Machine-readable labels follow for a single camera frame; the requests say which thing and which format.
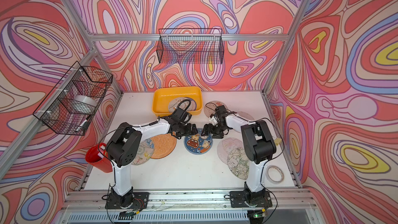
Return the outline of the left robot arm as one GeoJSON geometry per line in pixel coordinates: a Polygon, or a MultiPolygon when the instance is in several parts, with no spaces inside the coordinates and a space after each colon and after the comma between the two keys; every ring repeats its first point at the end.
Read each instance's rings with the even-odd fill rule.
{"type": "Polygon", "coordinates": [[[192,118],[188,112],[190,105],[191,100],[185,99],[168,116],[138,126],[124,122],[114,131],[106,144],[106,152],[113,167],[113,191],[117,196],[124,197],[133,189],[130,164],[137,155],[141,141],[163,134],[171,134],[177,139],[198,134],[196,125],[189,123],[192,118]]]}

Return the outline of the blue toast cartoon coaster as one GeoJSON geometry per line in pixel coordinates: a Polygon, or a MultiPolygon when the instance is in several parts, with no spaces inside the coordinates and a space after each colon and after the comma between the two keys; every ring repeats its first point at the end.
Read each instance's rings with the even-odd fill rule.
{"type": "Polygon", "coordinates": [[[188,152],[195,155],[201,155],[212,148],[214,143],[212,136],[210,134],[201,136],[202,132],[203,129],[199,128],[197,134],[184,137],[183,144],[188,152]]]}

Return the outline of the white bear coaster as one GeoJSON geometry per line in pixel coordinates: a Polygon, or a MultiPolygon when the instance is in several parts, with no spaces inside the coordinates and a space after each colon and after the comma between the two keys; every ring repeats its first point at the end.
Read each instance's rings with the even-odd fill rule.
{"type": "Polygon", "coordinates": [[[177,107],[188,112],[195,111],[197,109],[197,103],[194,99],[189,97],[177,97],[169,102],[168,109],[172,113],[177,107]]]}

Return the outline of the yellow plastic storage box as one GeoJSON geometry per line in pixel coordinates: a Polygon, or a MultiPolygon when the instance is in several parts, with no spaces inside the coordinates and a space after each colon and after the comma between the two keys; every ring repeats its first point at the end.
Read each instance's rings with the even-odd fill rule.
{"type": "Polygon", "coordinates": [[[158,117],[171,114],[168,109],[169,102],[177,97],[189,97],[196,101],[197,109],[190,111],[192,115],[199,115],[203,109],[202,91],[199,87],[173,87],[162,88],[155,91],[152,101],[152,112],[158,117]]]}

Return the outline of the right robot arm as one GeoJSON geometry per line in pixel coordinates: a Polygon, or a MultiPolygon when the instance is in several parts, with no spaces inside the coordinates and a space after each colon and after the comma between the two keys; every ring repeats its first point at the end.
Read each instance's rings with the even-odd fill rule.
{"type": "Polygon", "coordinates": [[[265,164],[273,159],[277,151],[275,139],[268,127],[266,117],[250,121],[237,112],[229,111],[224,105],[216,106],[210,115],[210,123],[204,125],[202,135],[211,135],[214,139],[223,139],[233,130],[242,136],[243,149],[250,161],[245,187],[250,193],[265,189],[262,178],[265,164]]]}

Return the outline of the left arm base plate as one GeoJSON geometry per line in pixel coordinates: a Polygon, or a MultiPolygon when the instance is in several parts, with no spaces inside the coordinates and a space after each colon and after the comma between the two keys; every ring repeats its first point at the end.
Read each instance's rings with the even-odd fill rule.
{"type": "Polygon", "coordinates": [[[131,209],[133,211],[141,211],[147,208],[149,193],[134,192],[127,193],[125,196],[119,196],[112,191],[102,196],[102,200],[106,202],[106,209],[131,209]]]}

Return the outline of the pink swirl coaster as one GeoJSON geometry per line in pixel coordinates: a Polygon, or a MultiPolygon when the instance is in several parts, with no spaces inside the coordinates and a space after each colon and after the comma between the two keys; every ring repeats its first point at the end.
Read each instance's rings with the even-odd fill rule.
{"type": "Polygon", "coordinates": [[[249,121],[254,121],[255,120],[254,117],[252,115],[250,115],[249,113],[247,113],[247,112],[237,112],[237,114],[240,117],[242,117],[242,118],[244,118],[246,120],[249,120],[249,121]]]}

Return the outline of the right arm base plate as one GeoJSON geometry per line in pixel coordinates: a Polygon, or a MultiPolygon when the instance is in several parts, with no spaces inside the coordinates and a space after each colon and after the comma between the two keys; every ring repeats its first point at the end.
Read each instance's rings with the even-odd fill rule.
{"type": "Polygon", "coordinates": [[[268,209],[273,206],[270,192],[265,189],[258,192],[251,192],[248,189],[230,191],[229,196],[232,208],[261,207],[268,209]]]}

